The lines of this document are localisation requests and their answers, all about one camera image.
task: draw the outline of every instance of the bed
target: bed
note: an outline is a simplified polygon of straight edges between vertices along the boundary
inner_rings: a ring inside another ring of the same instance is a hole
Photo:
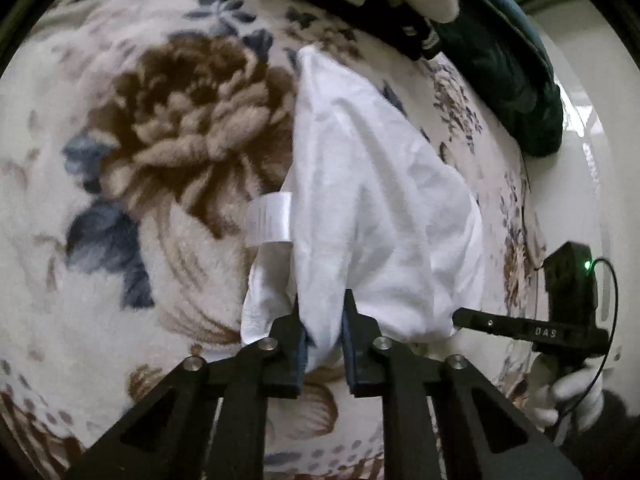
[[[482,309],[536,315],[545,247],[520,149],[444,54],[413,62],[301,0],[57,0],[0,80],[0,413],[43,478],[188,355],[240,348],[254,254],[239,225],[289,167],[305,44],[369,79],[464,176]],[[258,101],[265,117],[242,114]],[[217,158],[196,139],[212,110],[251,130]],[[461,332],[416,351],[464,353],[523,402],[529,344]],[[266,478],[381,479],[383,452],[379,400],[351,398],[339,366],[270,403]]]

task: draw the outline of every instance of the white wall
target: white wall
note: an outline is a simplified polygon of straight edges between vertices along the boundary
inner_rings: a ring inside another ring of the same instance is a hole
[[[550,249],[556,239],[582,237],[594,256],[596,247],[609,252],[621,287],[616,345],[623,347],[607,387],[640,413],[640,71],[587,0],[534,18],[546,33],[543,40],[571,101],[578,106],[590,101],[600,120],[591,120],[584,137],[566,132],[555,161],[528,162],[538,188],[536,209],[553,242]],[[596,182],[584,145],[593,152]]]

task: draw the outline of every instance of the hand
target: hand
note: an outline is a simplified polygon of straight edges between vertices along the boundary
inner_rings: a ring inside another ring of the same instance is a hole
[[[558,362],[555,358],[540,354],[534,361],[528,375],[529,400],[524,413],[539,428],[548,428],[558,421],[558,404],[571,408],[574,402],[584,394],[598,371],[598,365],[585,362],[583,368],[572,372],[557,381]],[[602,413],[604,396],[602,395],[602,375],[591,391],[573,410],[578,431],[588,430]]]

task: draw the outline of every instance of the fabric tag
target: fabric tag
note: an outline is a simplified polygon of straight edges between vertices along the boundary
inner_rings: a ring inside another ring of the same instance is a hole
[[[290,242],[291,193],[269,193],[252,200],[244,215],[244,243]]]

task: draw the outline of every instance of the screw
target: screw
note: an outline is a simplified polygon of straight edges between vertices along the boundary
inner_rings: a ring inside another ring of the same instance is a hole
[[[462,368],[466,368],[466,359],[463,355],[453,354],[447,357],[447,363],[452,368],[456,370],[462,370]]]
[[[278,347],[278,340],[273,337],[265,337],[258,341],[258,348],[266,352],[271,352]]]
[[[191,357],[187,357],[184,361],[182,361],[182,368],[190,372],[197,372],[204,366],[204,363],[205,361],[202,357],[192,355]]]
[[[373,340],[373,346],[375,346],[378,350],[389,350],[393,342],[390,338],[381,335]]]

